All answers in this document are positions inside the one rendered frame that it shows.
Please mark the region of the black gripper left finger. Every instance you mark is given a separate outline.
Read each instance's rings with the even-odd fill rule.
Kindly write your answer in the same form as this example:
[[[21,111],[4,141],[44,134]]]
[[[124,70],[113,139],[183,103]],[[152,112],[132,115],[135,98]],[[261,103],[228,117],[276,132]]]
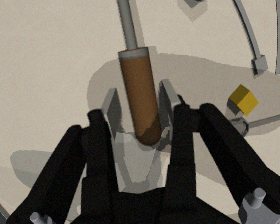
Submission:
[[[112,142],[120,112],[117,89],[110,88],[101,108],[87,113],[88,127],[68,128],[6,224],[64,224],[86,161],[78,224],[115,224],[111,192],[119,188]]]

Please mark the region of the grey spoon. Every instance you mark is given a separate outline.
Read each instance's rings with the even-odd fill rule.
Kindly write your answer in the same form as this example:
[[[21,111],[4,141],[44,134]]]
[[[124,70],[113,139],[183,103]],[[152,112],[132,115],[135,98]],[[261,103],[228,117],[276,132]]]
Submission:
[[[271,123],[271,122],[274,122],[277,120],[280,120],[280,114],[269,117],[269,118],[250,122],[250,123],[248,123],[243,117],[231,119],[229,121],[230,121],[230,123],[232,123],[232,125],[234,125],[234,127],[238,130],[238,132],[240,132],[240,134],[243,137],[245,137],[248,134],[247,132],[249,132],[249,128],[264,125],[264,124]],[[242,123],[242,122],[244,122],[244,123]]]

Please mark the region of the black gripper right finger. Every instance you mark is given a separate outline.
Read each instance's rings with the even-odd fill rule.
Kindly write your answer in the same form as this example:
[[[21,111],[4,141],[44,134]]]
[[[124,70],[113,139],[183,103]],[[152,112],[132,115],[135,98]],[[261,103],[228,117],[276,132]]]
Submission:
[[[239,207],[241,223],[279,224],[280,176],[264,164],[215,105],[204,103],[191,109],[169,79],[161,81],[173,132],[158,224],[197,224],[193,133],[200,133],[214,159]]]

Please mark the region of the grey wrench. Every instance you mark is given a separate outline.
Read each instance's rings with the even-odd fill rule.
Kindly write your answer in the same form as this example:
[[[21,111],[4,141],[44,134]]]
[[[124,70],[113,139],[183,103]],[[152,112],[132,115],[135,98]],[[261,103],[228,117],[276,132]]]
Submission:
[[[243,4],[241,2],[241,0],[233,0],[237,10],[240,14],[240,17],[243,21],[244,27],[246,29],[247,35],[249,37],[252,49],[253,49],[253,53],[255,58],[252,59],[252,64],[254,67],[254,71],[256,74],[261,74],[262,72],[268,70],[268,65],[267,65],[267,61],[266,61],[266,57],[265,55],[261,55],[260,51],[259,51],[259,47],[252,29],[252,26],[250,24],[250,21],[248,19],[248,16],[246,14],[246,11],[243,7]]]

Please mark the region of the grey flat bar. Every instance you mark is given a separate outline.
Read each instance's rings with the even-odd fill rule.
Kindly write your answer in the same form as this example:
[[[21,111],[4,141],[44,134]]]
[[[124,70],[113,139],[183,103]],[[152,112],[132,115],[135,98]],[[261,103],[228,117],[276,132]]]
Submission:
[[[277,59],[275,74],[280,74],[280,0],[276,0],[277,9]]]

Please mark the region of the yellow cube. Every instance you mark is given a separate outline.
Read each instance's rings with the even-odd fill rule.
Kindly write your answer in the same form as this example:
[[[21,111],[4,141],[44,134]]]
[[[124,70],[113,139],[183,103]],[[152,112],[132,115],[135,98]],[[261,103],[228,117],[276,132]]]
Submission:
[[[259,103],[252,92],[241,84],[229,96],[229,99],[245,116],[247,116]]]

